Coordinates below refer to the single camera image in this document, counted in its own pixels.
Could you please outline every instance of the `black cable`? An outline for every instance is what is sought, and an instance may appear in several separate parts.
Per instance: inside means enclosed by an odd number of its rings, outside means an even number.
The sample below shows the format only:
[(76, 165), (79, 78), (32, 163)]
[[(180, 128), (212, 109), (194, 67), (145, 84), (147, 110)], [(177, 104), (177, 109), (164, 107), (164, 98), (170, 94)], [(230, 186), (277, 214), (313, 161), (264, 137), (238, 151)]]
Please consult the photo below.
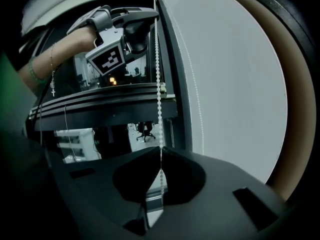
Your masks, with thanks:
[(92, 138), (93, 138), (93, 150), (94, 150), (95, 152), (98, 152), (98, 150), (96, 150), (97, 147), (96, 147), (96, 140), (95, 140), (95, 132), (94, 132), (94, 129), (92, 129), (91, 133), (92, 133)]
[(92, 129), (92, 131), (94, 132), (93, 134), (93, 142), (95, 145), (95, 149), (96, 151), (101, 155), (102, 158), (102, 150), (100, 148), (100, 138), (101, 138), (101, 132), (104, 130), (105, 128), (96, 128), (95, 130)]
[(35, 126), (36, 126), (36, 120), (37, 120), (37, 114), (38, 114), (38, 111), (39, 111), (39, 107), (40, 105), (42, 104), (42, 101), (44, 100), (44, 97), (49, 89), (49, 86), (50, 86), (50, 83), (51, 83), (51, 79), (52, 79), (52, 76), (50, 76), (48, 82), (45, 84), (45, 87), (42, 91), (42, 94), (41, 94), (41, 98), (39, 100), (39, 104), (38, 104), (38, 107), (36, 108), (35, 110), (35, 113), (34, 113), (34, 118), (33, 118), (33, 121), (32, 121), (32, 126), (31, 126), (31, 131), (34, 132), (35, 131)]

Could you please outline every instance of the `white wall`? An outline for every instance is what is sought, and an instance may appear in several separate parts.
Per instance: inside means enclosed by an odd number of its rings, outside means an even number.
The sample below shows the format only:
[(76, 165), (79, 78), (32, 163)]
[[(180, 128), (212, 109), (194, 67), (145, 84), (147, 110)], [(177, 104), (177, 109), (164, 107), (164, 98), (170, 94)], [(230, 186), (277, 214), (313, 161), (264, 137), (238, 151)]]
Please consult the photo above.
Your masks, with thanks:
[(287, 123), (286, 86), (268, 37), (235, 0), (163, 1), (183, 60), (193, 151), (265, 183)]
[(85, 58), (86, 53), (80, 53), (74, 56), (74, 65), (77, 75), (82, 75), (82, 79), (86, 80), (90, 84), (91, 79), (89, 77), (89, 70), (87, 66), (87, 60)]
[(129, 74), (131, 74), (131, 75), (135, 75), (136, 74), (135, 68), (138, 68), (141, 75), (144, 76), (145, 75), (145, 66), (146, 66), (146, 55), (127, 64), (126, 68), (129, 72)]
[(99, 78), (100, 74), (96, 71), (90, 63), (87, 63), (87, 77), (91, 80)]

